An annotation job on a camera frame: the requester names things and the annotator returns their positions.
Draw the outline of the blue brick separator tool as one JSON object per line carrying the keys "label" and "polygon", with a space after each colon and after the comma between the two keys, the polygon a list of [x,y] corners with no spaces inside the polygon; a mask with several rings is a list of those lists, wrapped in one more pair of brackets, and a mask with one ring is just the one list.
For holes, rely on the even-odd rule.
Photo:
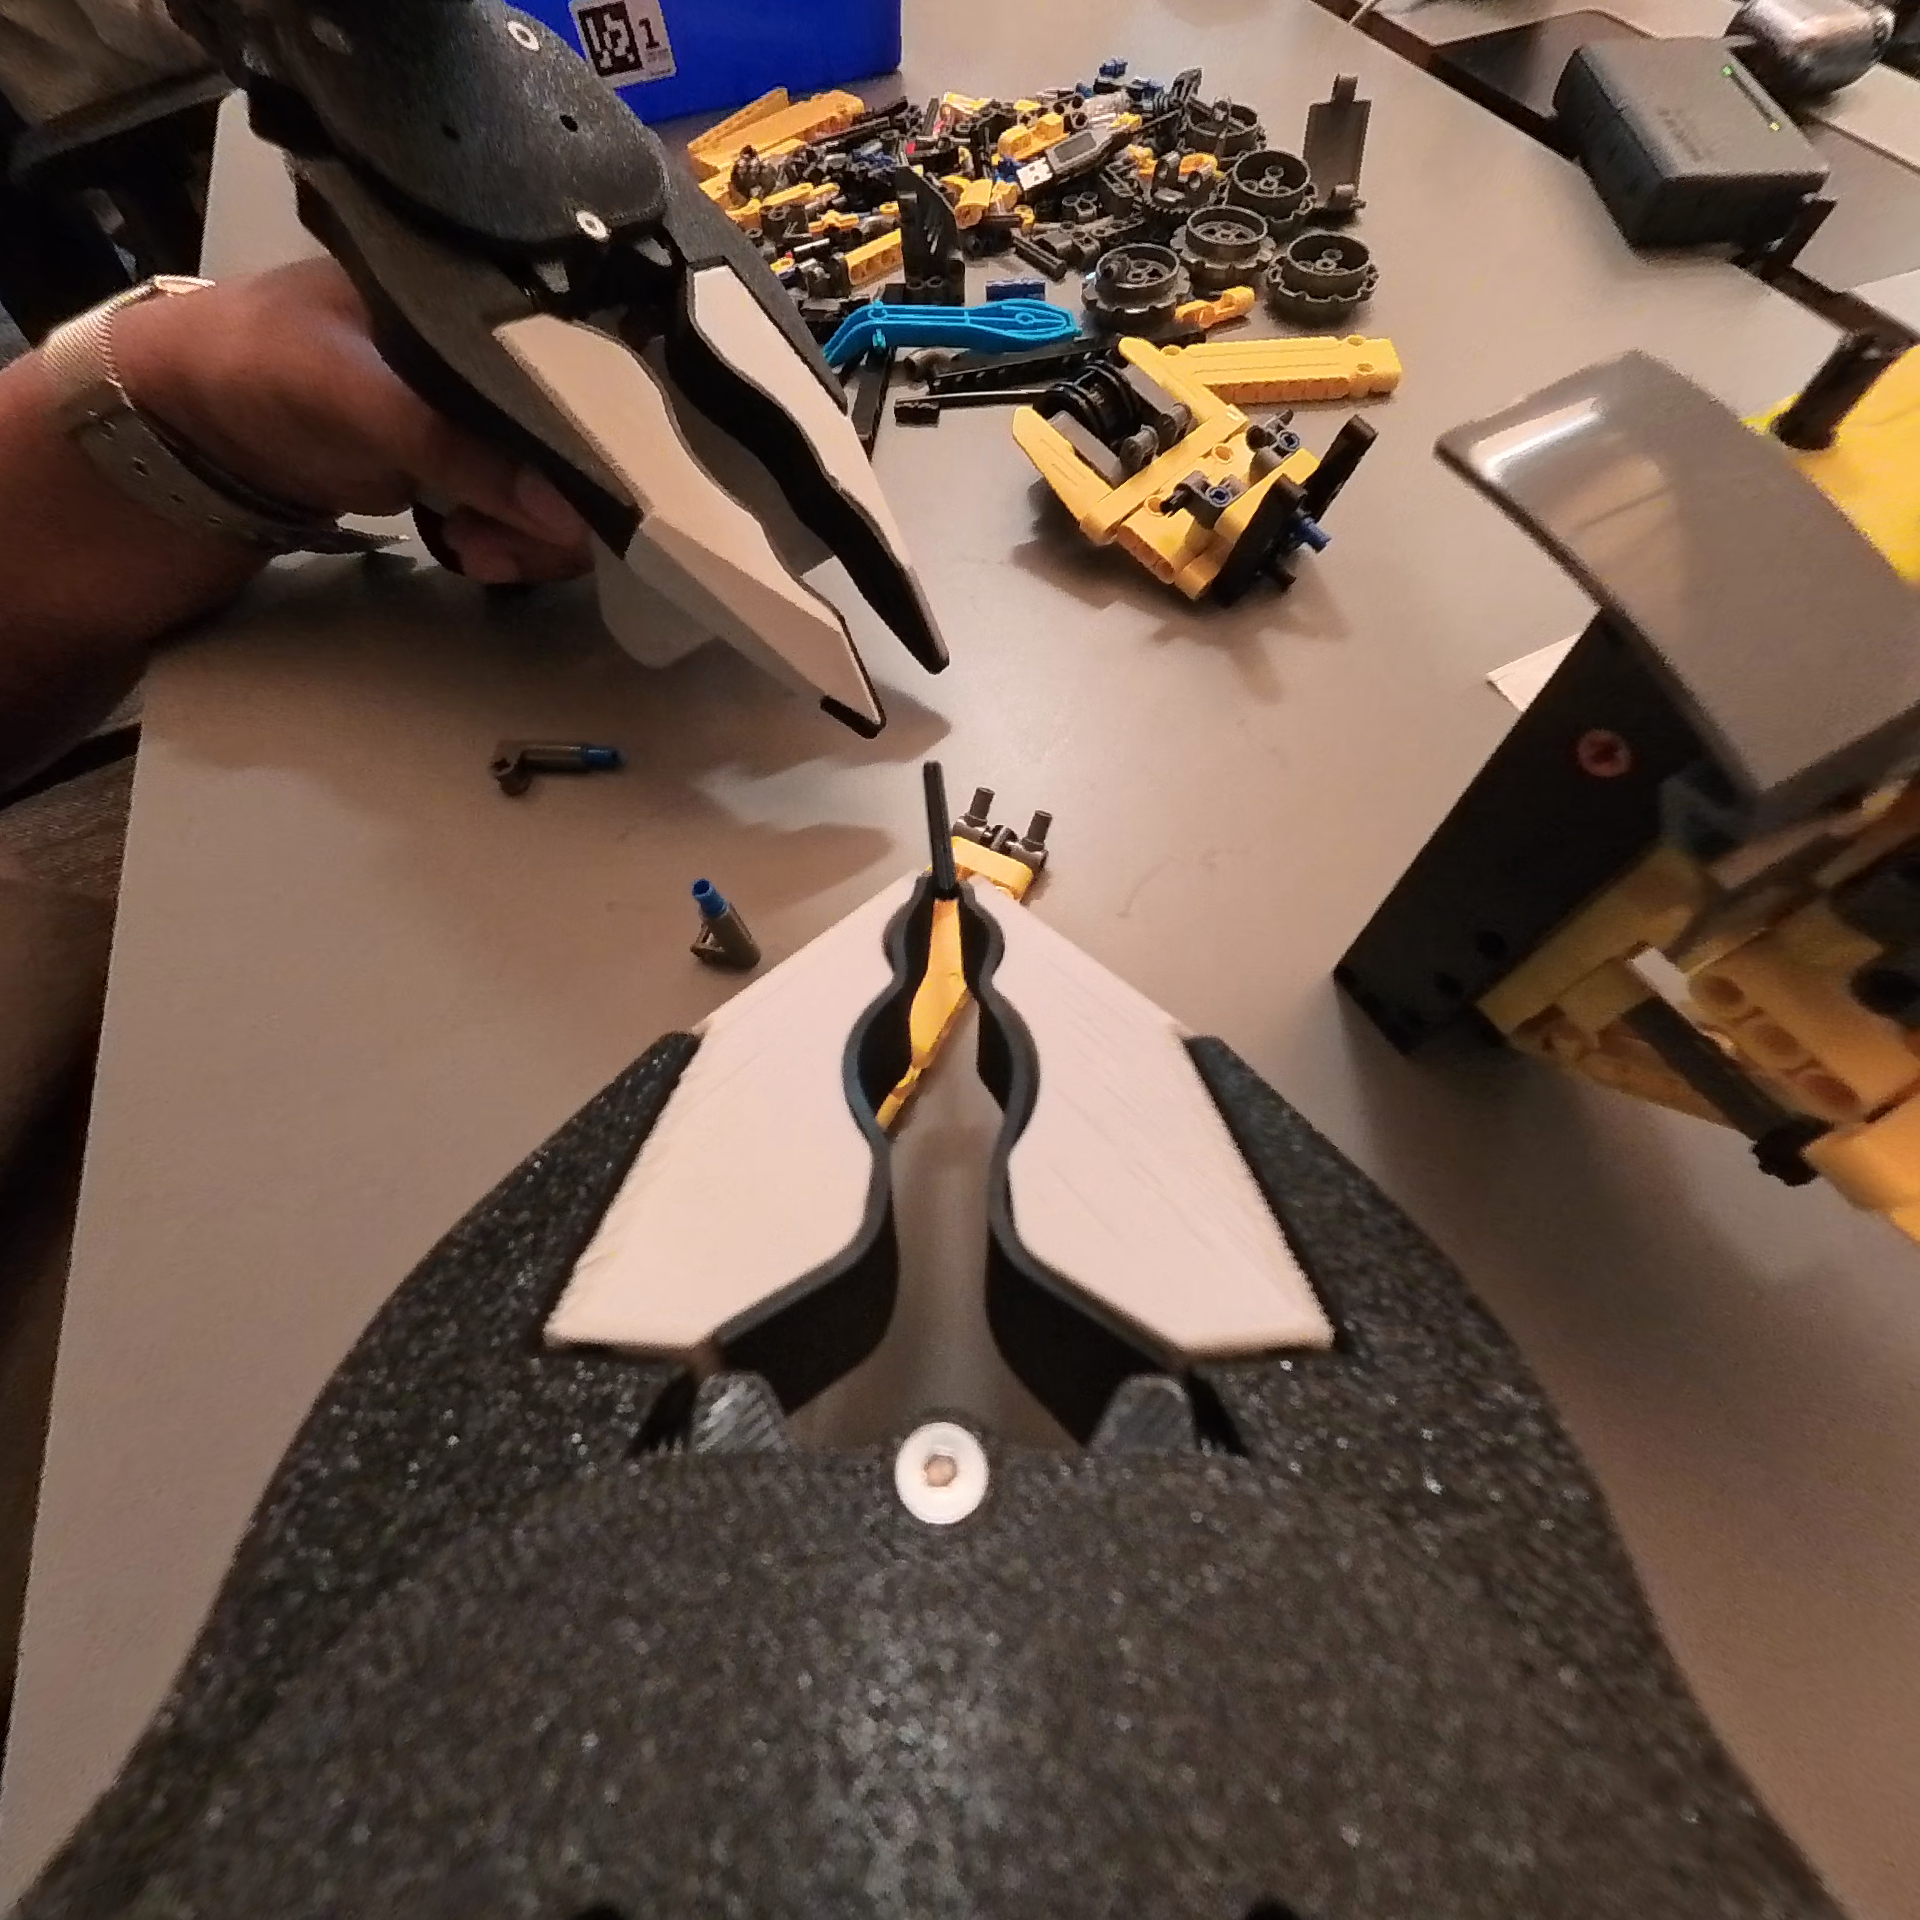
{"label": "blue brick separator tool", "polygon": [[823,358],[832,371],[871,350],[974,350],[1007,356],[1050,350],[1079,340],[1079,321],[1051,299],[984,299],[984,305],[858,305],[827,340]]}

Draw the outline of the metal mesh watch band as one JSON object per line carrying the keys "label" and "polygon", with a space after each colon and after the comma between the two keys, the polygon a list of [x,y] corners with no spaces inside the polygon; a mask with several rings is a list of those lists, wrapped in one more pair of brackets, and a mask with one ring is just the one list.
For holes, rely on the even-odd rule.
{"label": "metal mesh watch band", "polygon": [[156,274],[62,321],[35,344],[66,436],[108,484],[163,521],[263,559],[362,559],[398,546],[394,536],[348,528],[254,490],[135,402],[116,356],[118,316],[138,305],[189,298],[207,286],[214,286],[207,278]]}

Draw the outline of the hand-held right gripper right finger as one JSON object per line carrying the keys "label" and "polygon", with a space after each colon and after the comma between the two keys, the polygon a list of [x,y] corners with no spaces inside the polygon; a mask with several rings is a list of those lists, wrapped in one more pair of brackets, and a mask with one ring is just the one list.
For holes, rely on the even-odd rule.
{"label": "hand-held right gripper right finger", "polygon": [[999,1105],[989,1201],[1018,1273],[1154,1361],[1334,1349],[1185,1025],[987,886],[967,975]]}

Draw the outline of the pile of toy building parts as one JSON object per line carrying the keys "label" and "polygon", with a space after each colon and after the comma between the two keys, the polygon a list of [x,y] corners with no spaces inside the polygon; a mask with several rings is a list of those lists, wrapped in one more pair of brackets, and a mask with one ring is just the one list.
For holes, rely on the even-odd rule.
{"label": "pile of toy building parts", "polygon": [[940,91],[865,104],[853,91],[774,88],[698,131],[698,188],[758,247],[815,344],[869,299],[1051,299],[1079,340],[987,356],[871,350],[839,368],[862,447],[898,379],[903,424],[967,404],[1032,404],[1050,384],[1118,361],[1119,340],[1249,344],[1270,315],[1341,340],[1378,291],[1356,232],[1371,104],[1340,74],[1301,151],[1270,148],[1203,70],[1134,78],[1124,60],[1036,94]]}

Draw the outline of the yellow black toy assembly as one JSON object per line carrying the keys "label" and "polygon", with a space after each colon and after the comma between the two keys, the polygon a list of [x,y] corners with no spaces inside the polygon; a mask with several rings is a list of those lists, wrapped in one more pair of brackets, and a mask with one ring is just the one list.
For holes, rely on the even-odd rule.
{"label": "yellow black toy assembly", "polygon": [[1100,547],[1119,547],[1196,605],[1292,583],[1327,552],[1327,516],[1378,435],[1352,416],[1327,455],[1292,416],[1250,419],[1177,371],[1099,361],[1018,404],[1013,436]]}

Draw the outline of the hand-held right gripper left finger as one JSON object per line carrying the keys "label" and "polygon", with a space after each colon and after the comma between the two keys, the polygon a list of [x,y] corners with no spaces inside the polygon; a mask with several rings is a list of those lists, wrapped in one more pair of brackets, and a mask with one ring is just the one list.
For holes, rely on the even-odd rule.
{"label": "hand-held right gripper left finger", "polygon": [[677,1366],[862,1366],[898,1304],[893,1147],[930,958],[905,875],[697,1029],[541,1338]]}

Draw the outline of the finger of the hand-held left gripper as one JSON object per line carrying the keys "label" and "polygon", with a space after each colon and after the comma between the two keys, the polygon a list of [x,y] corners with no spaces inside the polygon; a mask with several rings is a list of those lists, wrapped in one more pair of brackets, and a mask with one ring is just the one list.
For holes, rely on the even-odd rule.
{"label": "finger of the hand-held left gripper", "polygon": [[638,528],[625,567],[874,738],[884,716],[839,608],[704,466],[655,367],[619,336],[553,315],[501,322],[496,344],[630,492]]}
{"label": "finger of the hand-held left gripper", "polygon": [[684,268],[662,367],[698,456],[804,581],[839,561],[865,608],[927,670],[946,644],[832,371],[725,260]]}

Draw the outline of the blue plastic bin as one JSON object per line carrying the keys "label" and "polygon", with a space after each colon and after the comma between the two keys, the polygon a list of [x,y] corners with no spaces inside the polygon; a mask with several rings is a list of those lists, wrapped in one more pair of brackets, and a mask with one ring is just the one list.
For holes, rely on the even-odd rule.
{"label": "blue plastic bin", "polygon": [[646,123],[815,94],[903,61],[903,3],[524,3]]}

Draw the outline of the plain yellow toy panel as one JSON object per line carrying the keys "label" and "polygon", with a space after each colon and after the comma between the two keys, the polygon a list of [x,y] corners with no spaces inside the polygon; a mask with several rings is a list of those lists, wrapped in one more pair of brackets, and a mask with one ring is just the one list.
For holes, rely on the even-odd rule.
{"label": "plain yellow toy panel", "polygon": [[1230,404],[1382,398],[1405,368],[1393,340],[1317,336],[1156,345],[1119,340],[1119,356],[1178,398]]}

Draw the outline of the person's left hand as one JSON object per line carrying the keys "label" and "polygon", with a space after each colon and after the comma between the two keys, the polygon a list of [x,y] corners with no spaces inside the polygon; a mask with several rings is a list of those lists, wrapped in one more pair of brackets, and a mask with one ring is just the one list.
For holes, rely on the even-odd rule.
{"label": "person's left hand", "polygon": [[200,435],[217,456],[326,516],[442,516],[443,564],[480,583],[549,583],[590,564],[589,525],[531,463],[438,416],[376,354],[341,264],[221,280],[207,321]]}

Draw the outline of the yellow toy panel with grey pins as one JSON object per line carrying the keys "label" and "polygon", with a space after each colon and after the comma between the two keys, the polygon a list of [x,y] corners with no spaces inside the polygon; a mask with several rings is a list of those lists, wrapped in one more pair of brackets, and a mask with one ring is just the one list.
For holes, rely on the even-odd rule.
{"label": "yellow toy panel with grey pins", "polygon": [[[1051,812],[1039,807],[1027,828],[1015,828],[1013,822],[996,822],[989,815],[993,802],[996,795],[979,787],[974,802],[953,815],[946,828],[953,872],[956,881],[996,889],[1018,906],[1046,872]],[[956,925],[956,906],[940,902],[930,921],[930,958],[908,1012],[911,1056],[898,1083],[884,1095],[884,1099],[874,1105],[874,1121],[884,1134],[893,1134],[903,1112],[911,1107],[967,1001],[969,988],[964,975],[964,931]]]}

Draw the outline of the black power adapter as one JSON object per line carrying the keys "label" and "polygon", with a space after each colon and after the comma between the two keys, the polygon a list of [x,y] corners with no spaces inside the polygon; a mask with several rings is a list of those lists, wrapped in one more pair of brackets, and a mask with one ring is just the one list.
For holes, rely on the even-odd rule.
{"label": "black power adapter", "polygon": [[1554,123],[1642,251],[1763,251],[1830,164],[1720,38],[1599,38],[1554,86]]}

